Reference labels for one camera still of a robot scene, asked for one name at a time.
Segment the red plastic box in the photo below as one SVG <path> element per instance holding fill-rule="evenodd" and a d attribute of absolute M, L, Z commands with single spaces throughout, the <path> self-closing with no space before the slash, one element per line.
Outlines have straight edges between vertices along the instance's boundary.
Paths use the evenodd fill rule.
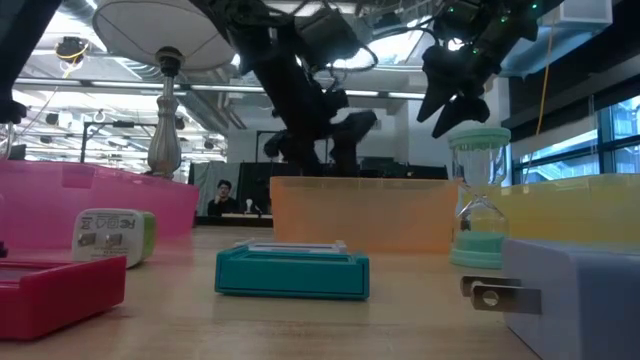
<path fill-rule="evenodd" d="M 0 261 L 0 339 L 35 339 L 122 303 L 126 264 Z"/>

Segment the yellow plastic bin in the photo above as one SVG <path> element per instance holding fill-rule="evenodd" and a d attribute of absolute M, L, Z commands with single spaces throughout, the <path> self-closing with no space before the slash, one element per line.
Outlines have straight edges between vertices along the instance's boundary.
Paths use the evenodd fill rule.
<path fill-rule="evenodd" d="M 446 254 L 458 187 L 442 180 L 273 177 L 271 199 L 277 241 Z"/>
<path fill-rule="evenodd" d="M 510 237 L 640 243 L 640 175 L 607 174 L 518 185 L 489 194 Z"/>

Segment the translucent plastic bin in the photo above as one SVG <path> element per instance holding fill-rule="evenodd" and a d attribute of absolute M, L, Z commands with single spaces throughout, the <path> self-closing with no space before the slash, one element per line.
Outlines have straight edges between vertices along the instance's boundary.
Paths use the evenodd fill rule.
<path fill-rule="evenodd" d="M 640 243 L 640 175 L 518 185 L 489 194 L 516 239 Z"/>
<path fill-rule="evenodd" d="M 437 180 L 271 178 L 277 241 L 351 251 L 449 252 L 457 183 Z"/>
<path fill-rule="evenodd" d="M 0 241 L 9 248 L 70 249 L 76 216 L 89 208 L 152 212 L 159 246 L 190 241 L 198 189 L 100 166 L 0 162 Z"/>

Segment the hourglass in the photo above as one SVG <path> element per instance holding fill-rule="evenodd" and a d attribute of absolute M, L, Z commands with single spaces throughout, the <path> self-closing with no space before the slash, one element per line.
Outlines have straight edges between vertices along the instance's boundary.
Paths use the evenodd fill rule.
<path fill-rule="evenodd" d="M 508 237 L 509 224 L 487 194 L 506 177 L 509 140 L 511 132 L 504 128 L 466 130 L 449 138 L 454 177 L 462 180 L 472 197 L 457 215 L 453 264 L 502 268 L 502 242 Z"/>

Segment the white power adapter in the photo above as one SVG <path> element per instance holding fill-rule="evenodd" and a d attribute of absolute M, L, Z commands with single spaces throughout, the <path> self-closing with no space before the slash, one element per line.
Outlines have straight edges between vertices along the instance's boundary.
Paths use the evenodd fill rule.
<path fill-rule="evenodd" d="M 128 209 L 88 209 L 76 218 L 73 260 L 94 261 L 126 256 L 127 268 L 151 256 L 156 219 L 148 212 Z"/>
<path fill-rule="evenodd" d="M 581 246 L 509 240 L 505 278 L 467 276 L 462 292 L 544 360 L 636 360 L 640 251 L 633 244 Z"/>

